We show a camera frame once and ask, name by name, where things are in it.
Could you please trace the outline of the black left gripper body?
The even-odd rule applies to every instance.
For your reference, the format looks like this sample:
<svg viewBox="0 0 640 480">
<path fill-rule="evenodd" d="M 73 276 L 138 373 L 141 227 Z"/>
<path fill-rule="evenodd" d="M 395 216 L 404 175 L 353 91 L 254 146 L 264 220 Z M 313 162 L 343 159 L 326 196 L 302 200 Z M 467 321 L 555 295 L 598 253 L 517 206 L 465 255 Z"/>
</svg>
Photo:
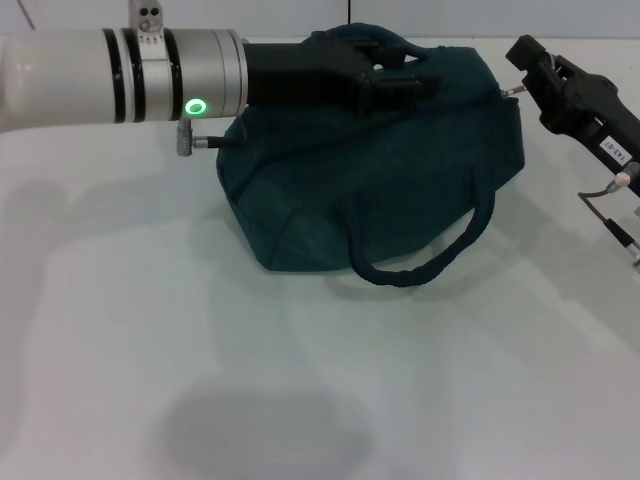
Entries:
<svg viewBox="0 0 640 480">
<path fill-rule="evenodd" d="M 246 43 L 247 105 L 339 107 L 368 114 L 381 98 L 374 44 L 315 32 L 299 43 Z"/>
</svg>

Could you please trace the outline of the dark teal insulated lunch bag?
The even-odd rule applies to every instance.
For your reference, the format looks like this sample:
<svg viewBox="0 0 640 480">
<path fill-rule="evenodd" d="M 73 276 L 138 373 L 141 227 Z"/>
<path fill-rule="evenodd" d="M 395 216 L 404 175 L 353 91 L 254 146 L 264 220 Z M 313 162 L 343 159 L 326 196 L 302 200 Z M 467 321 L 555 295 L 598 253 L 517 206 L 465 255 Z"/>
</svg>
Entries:
<svg viewBox="0 0 640 480">
<path fill-rule="evenodd" d="M 426 284 L 478 240 L 497 191 L 522 170 L 518 103 L 472 48 L 423 48 L 368 24 L 321 32 L 403 39 L 438 92 L 372 115 L 247 107 L 217 156 L 226 199 L 267 270 Z"/>
</svg>

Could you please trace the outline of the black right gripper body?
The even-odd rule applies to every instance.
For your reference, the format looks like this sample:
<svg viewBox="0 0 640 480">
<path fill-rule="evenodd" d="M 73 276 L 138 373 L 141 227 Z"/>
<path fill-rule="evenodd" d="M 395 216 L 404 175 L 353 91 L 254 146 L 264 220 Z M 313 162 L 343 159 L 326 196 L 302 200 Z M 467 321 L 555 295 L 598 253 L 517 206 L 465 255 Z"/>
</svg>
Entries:
<svg viewBox="0 0 640 480">
<path fill-rule="evenodd" d="M 640 167 L 640 119 L 624 106 L 610 80 L 574 70 L 563 94 L 568 118 L 540 119 L 549 132 L 576 140 L 614 174 L 633 162 Z M 640 196 L 640 172 L 630 187 Z"/>
</svg>

